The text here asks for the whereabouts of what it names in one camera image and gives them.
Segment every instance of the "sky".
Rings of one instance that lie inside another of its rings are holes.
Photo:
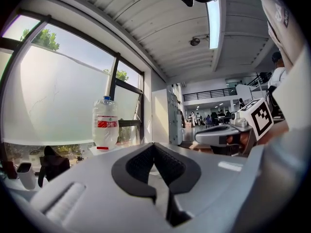
[[[19,41],[20,37],[23,35],[23,31],[25,29],[31,30],[38,22],[39,20],[30,17],[19,16],[3,34],[3,37]],[[86,40],[53,25],[48,24],[45,29],[49,29],[51,31],[50,33],[56,33],[55,41],[56,43],[59,43],[59,49],[57,52],[100,70],[111,70],[114,57],[109,53]],[[119,62],[118,70],[126,71],[127,76],[129,77],[126,82],[138,88],[138,73],[122,62]]]

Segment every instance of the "white cube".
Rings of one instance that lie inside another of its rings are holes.
[[[239,110],[240,118],[245,118],[254,129],[257,141],[273,126],[273,119],[265,99],[256,99]]]

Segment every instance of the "white cup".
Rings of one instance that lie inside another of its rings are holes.
[[[33,190],[35,188],[35,173],[31,163],[21,163],[17,168],[17,175],[27,190]]]

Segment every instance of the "fluorescent light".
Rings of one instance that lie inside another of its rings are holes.
[[[209,21],[209,49],[218,48],[220,35],[220,8],[219,0],[207,3]]]

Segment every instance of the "white roller shade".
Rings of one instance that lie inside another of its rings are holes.
[[[6,86],[3,140],[23,145],[92,142],[92,106],[108,75],[41,47],[31,46]]]

